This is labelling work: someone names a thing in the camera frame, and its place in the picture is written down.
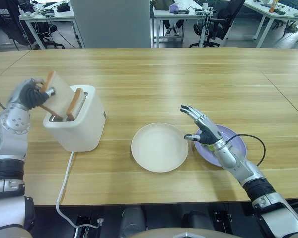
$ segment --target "robot finger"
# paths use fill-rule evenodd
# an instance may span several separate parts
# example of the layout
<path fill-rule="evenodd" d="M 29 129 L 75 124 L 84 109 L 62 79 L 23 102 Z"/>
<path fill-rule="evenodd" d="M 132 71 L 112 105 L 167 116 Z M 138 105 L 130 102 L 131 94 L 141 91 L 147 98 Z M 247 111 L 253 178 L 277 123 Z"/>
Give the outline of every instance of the robot finger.
<path fill-rule="evenodd" d="M 191 141 L 200 141 L 201 140 L 201 137 L 199 135 L 186 134 L 184 136 L 184 139 L 191 140 Z"/>
<path fill-rule="evenodd" d="M 184 108 L 182 105 L 181 105 L 180 111 L 182 111 L 182 112 L 186 113 L 187 115 L 189 115 L 194 120 L 194 122 L 196 122 L 196 120 L 199 118 L 198 115 L 196 115 L 195 113 L 193 113 L 189 109 Z"/>
<path fill-rule="evenodd" d="M 181 108 L 191 111 L 197 118 L 203 115 L 199 110 L 189 105 L 181 105 Z"/>

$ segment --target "robotic hand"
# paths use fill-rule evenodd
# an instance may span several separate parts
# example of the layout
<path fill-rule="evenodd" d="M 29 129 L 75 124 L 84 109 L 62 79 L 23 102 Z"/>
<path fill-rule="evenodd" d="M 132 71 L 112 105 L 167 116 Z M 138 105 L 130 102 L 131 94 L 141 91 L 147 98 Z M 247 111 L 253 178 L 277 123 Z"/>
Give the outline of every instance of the robotic hand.
<path fill-rule="evenodd" d="M 29 110 L 54 95 L 54 89 L 39 91 L 43 80 L 28 79 L 11 95 L 7 107 L 0 113 L 0 237 L 31 237 L 22 229 L 33 224 L 34 206 L 25 197 L 23 166 L 30 129 Z"/>
<path fill-rule="evenodd" d="M 287 201 L 276 193 L 259 168 L 227 143 L 215 124 L 202 112 L 181 105 L 180 111 L 189 115 L 200 135 L 187 134 L 187 140 L 199 141 L 214 147 L 221 166 L 231 172 L 252 201 L 263 234 L 268 238 L 298 237 L 298 215 Z"/>

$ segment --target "wall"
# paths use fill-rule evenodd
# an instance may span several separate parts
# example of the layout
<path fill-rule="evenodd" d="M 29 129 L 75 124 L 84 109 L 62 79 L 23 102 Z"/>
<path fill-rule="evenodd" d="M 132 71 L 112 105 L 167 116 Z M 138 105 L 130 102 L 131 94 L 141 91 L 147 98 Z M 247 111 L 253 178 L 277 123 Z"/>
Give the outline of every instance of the wall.
<path fill-rule="evenodd" d="M 149 0 L 70 0 L 86 48 L 150 48 Z"/>

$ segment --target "bottle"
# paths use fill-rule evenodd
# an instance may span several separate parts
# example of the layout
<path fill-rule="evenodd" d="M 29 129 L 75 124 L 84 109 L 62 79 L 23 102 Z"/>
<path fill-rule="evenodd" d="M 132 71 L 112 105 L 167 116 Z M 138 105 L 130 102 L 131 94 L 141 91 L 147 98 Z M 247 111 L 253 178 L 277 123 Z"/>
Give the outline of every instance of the bottle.
<path fill-rule="evenodd" d="M 273 13 L 274 10 L 275 10 L 275 7 L 276 7 L 276 5 L 277 5 L 277 3 L 278 3 L 278 0 L 273 0 L 273 3 L 272 3 L 272 5 L 270 6 L 270 9 L 269 9 L 268 12 Z"/>

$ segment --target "plate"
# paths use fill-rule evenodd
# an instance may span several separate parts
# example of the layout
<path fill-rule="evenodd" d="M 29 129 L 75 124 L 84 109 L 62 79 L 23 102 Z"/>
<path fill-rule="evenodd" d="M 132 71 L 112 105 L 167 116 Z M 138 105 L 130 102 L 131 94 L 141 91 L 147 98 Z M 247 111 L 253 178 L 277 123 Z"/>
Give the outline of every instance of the plate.
<path fill-rule="evenodd" d="M 168 172 L 179 167 L 187 158 L 188 142 L 176 127 L 153 123 L 141 128 L 131 142 L 135 161 L 152 172 Z"/>
<path fill-rule="evenodd" d="M 221 132 L 221 135 L 223 136 L 223 138 L 225 140 L 229 140 L 230 138 L 232 138 L 233 136 L 237 135 L 237 133 L 231 129 L 229 129 L 228 127 L 222 126 L 222 125 L 217 125 L 218 129 Z M 196 135 L 200 135 L 201 131 L 198 130 L 196 133 Z M 230 143 L 232 144 L 232 146 L 234 146 L 235 148 L 239 149 L 242 154 L 246 157 L 247 155 L 247 148 L 245 145 L 245 142 L 242 140 L 242 138 L 235 137 L 233 140 L 230 141 Z M 208 149 L 207 146 L 202 146 L 200 142 L 198 141 L 194 141 L 194 145 L 195 148 L 197 149 L 197 151 L 199 152 L 199 154 L 208 162 L 210 162 L 213 165 L 216 166 L 220 166 L 220 163 L 218 162 L 217 157 L 215 156 L 215 154 L 210 151 Z"/>

